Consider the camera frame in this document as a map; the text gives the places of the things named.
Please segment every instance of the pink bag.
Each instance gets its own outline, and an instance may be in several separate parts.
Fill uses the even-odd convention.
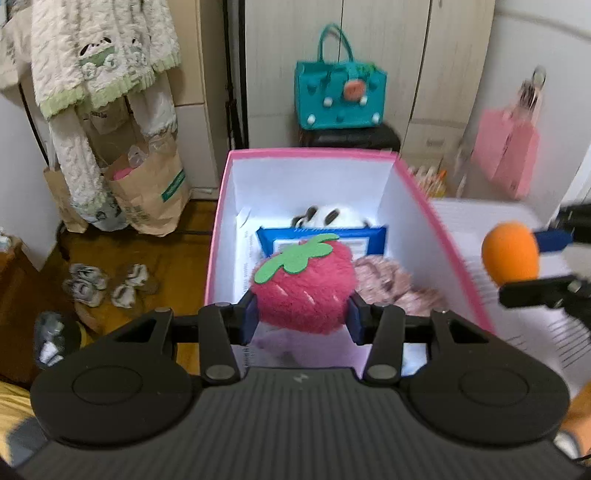
[[[513,108],[486,111],[480,120],[472,161],[513,199],[530,191],[540,143],[535,128],[540,105],[539,88],[526,82]]]

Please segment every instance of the panda plush toy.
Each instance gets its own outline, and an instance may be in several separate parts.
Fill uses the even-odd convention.
[[[312,206],[291,221],[292,228],[367,228],[370,223],[355,210],[343,206]]]

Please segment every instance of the orange microphone foam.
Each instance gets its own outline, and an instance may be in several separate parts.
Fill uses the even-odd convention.
[[[540,250],[534,234],[522,223],[500,223],[482,242],[482,263],[498,286],[535,280],[540,274]]]

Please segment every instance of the orange felt flower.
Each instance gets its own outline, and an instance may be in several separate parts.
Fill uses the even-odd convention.
[[[343,88],[343,96],[348,102],[359,102],[365,95],[366,86],[363,80],[349,80]]]

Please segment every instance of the white wardrobe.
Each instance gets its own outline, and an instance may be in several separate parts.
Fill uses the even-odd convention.
[[[168,80],[193,198],[215,199],[228,156],[222,0],[168,0],[182,62]]]
[[[388,72],[384,120],[401,137],[402,156],[438,164],[470,117],[494,7],[494,0],[246,1],[250,147],[297,145],[294,67],[316,58],[322,28],[336,22],[357,59]],[[325,58],[338,55],[329,39]]]

